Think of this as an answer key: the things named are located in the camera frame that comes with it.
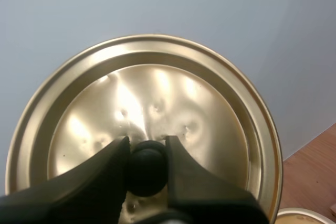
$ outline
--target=black knob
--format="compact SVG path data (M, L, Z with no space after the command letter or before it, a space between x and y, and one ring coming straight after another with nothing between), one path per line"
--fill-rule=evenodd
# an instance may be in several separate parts
M127 190L140 197L152 196L163 189L167 178L165 146L152 140L138 144L127 166Z

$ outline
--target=metal lid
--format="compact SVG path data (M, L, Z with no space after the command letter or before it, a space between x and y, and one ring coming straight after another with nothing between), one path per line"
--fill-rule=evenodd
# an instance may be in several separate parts
M335 224L335 222L303 208L284 208L279 210L275 224Z
M166 35L103 42L49 77L15 130L6 192L60 175L123 135L132 145L177 135L203 167L252 192L274 221L281 152L261 97L222 56ZM164 208L164 194L128 195L120 222Z

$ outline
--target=can lid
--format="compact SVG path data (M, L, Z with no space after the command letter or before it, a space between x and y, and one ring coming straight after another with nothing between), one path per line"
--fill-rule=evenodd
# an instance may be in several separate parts
M166 35L118 38L63 64L36 91L7 161L12 193L79 165L113 139L177 135L203 167L250 191L271 221L282 162L270 113L248 79L197 43ZM123 222L165 207L164 192L128 195Z
M335 224L327 217L303 208L284 208L278 212L275 224Z

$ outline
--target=wooden surface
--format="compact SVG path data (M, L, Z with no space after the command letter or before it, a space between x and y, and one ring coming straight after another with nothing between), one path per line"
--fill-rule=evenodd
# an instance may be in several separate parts
M336 222L336 124L294 153L283 164L280 208L306 208Z
M336 217L336 203L330 207L331 214Z

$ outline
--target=gray wall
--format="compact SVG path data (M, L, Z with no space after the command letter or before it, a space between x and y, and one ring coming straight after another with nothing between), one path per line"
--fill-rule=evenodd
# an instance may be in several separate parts
M288 157L335 122L336 0L0 0L0 193L14 127L65 60L164 33L227 57L255 84Z

